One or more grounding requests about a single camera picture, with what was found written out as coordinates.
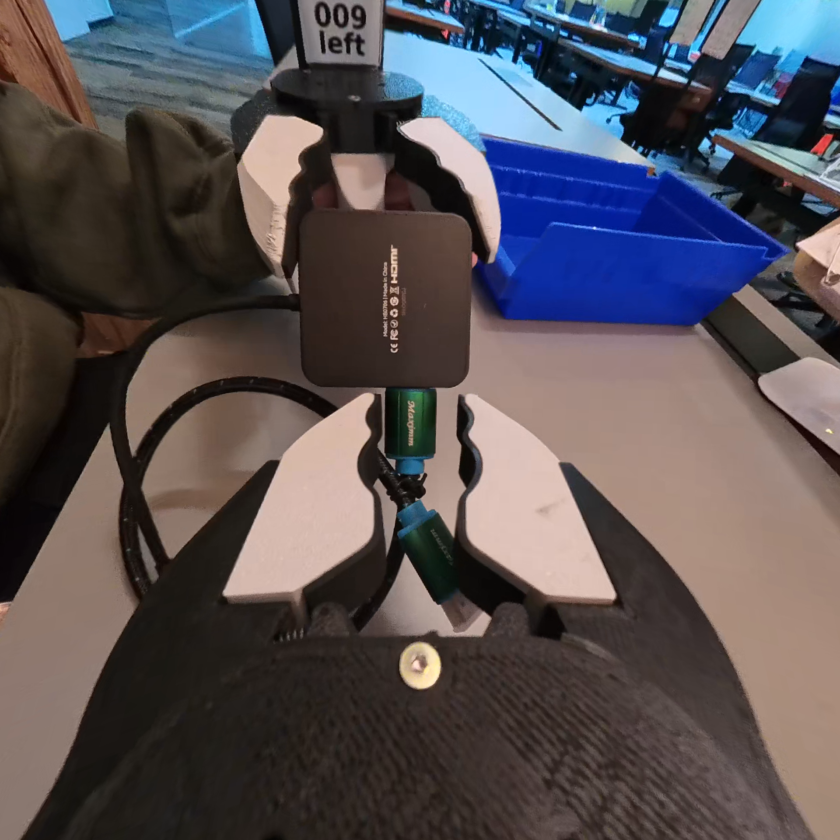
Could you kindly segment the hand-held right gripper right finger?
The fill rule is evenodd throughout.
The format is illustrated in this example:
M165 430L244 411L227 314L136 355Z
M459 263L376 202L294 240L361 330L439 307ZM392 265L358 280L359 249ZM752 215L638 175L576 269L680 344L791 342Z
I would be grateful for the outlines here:
M560 459L477 394L460 395L456 568L463 595L491 615L524 605L614 606L614 583Z

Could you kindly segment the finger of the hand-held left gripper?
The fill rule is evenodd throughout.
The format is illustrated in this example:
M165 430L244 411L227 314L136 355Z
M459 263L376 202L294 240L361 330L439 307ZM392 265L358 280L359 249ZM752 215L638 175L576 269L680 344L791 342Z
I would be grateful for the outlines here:
M289 115L265 117L238 165L248 231L276 277L291 280L298 265L299 226L312 209L316 182L327 174L323 127Z
M417 118L396 131L396 171L423 192L432 208L467 222L478 261L495 261L501 210L483 152L444 119Z

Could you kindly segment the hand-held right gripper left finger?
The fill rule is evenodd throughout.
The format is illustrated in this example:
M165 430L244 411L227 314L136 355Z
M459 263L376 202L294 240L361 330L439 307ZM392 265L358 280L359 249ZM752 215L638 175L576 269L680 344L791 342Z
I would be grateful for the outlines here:
M358 607L384 578L382 399L363 393L282 455L224 588L231 603Z

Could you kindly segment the braided HDMI cable green plugs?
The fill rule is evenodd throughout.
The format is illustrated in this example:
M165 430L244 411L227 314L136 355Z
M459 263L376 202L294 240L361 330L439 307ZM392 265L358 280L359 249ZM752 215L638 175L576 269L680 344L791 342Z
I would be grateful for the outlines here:
M153 566L160 572L171 561L158 542L146 536L147 525L157 535L143 479L159 444L175 423L194 407L215 397L236 393L277 396L296 403L320 418L337 407L302 386L269 377L238 376L210 381L181 395L159 415L133 452L128 443L114 445L122 492L118 532L122 565L134 596L143 600L153 585L141 541L145 541ZM479 608L459 590L455 568L454 538L445 521L422 502L425 465L436 453L437 395L434 389L385 391L384 452L378 452L378 479L395 504L395 526L385 558L385 574L374 594L351 617L357 630L366 627L390 593L403 560L408 558L433 601L442 608L457 633L472 626Z

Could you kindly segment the square black adapter box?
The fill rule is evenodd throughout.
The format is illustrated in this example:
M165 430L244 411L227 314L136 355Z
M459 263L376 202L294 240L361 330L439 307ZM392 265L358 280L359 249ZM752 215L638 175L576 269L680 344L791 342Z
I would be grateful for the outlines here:
M312 384L450 388L466 378L472 241L464 219L315 209L299 246L301 367Z

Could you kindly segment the blue plastic bin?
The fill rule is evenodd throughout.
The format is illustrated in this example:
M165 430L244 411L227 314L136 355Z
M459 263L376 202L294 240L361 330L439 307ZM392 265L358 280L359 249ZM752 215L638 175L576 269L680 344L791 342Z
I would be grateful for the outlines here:
M506 319L694 326L789 252L673 173L483 141L501 237L477 271Z

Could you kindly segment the person's left forearm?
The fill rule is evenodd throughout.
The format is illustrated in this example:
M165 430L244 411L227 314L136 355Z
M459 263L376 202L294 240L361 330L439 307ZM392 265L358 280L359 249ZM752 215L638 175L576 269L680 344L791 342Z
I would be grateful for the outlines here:
M2 292L146 319L268 278L237 164L191 115L134 109L117 140L3 81Z

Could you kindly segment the white desk orange edge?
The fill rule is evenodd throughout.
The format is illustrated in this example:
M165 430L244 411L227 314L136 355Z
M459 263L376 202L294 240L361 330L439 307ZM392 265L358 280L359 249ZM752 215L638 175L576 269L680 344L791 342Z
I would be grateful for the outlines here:
M643 165L651 161L510 62L384 30L384 67L419 81L480 134Z

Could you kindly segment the grey desk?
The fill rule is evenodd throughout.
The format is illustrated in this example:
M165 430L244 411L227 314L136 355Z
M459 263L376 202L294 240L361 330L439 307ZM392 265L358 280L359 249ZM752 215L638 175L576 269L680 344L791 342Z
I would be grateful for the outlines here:
M572 463L672 565L728 649L773 761L817 838L838 838L838 474L700 326L499 318L474 292L469 377L441 392L427 502L455 525L457 393L475 393ZM297 319L204 318L156 341L127 401L132 445L174 399L226 376L303 381ZM312 422L226 395L166 436L145 482L176 552ZM2 626L2 838L54 783L136 601L102 436Z

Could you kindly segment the person's left hand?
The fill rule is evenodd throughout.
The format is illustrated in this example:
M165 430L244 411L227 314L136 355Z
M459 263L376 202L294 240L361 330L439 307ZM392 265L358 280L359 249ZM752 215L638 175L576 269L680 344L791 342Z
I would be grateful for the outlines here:
M412 211L407 182L398 174L346 171L317 187L312 195L314 208L355 211Z

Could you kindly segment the rows of office desks chairs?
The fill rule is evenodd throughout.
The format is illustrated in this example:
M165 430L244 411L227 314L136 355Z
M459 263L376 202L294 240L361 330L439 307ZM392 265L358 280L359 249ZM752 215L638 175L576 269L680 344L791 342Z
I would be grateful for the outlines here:
M385 19L390 26L414 25L426 34L441 35L444 32L455 32L461 24L451 18L444 20L443 14L431 8L421 8L403 2L386 2ZM504 62L493 56L486 56L478 51L460 49L459 54L470 58L472 68L483 69L481 82L494 79L497 89L504 86L511 96L518 98L525 106L539 115L553 131L553 137L559 142L559 149L567 151L581 151L583 154L613 158L625 163L640 163L643 159L635 151L619 140L601 140L606 132L597 130L587 118L573 118L574 105L571 100L563 100L543 85L539 80L520 72L511 62ZM656 69L656 65L641 59L632 58L625 54L616 54L609 50L570 42L563 57L571 55L581 59L584 70L601 69L608 78L621 78L633 81L639 87L656 90L671 90L675 93L677 110L685 112L691 118L698 118L702 122L700 106L708 105L714 110L711 89L699 83L698 79L688 80L670 69ZM786 159L785 163L771 163L769 153L749 152L749 162L756 160L755 165L763 172L768 172L778 179L797 184L804 192L818 196L825 203L838 208L838 188L822 182L816 173L819 163L816 155L810 150L798 150L798 155L804 155L811 161L811 169L804 169L803 173L794 173L795 163Z

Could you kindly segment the instruction sheet on stand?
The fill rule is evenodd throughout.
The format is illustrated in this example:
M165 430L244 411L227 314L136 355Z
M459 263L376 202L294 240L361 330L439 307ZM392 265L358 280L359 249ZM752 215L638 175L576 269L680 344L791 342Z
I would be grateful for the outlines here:
M838 322L838 220L797 245L793 278L811 302ZM838 364L808 356L760 376L759 389L796 425L839 455Z

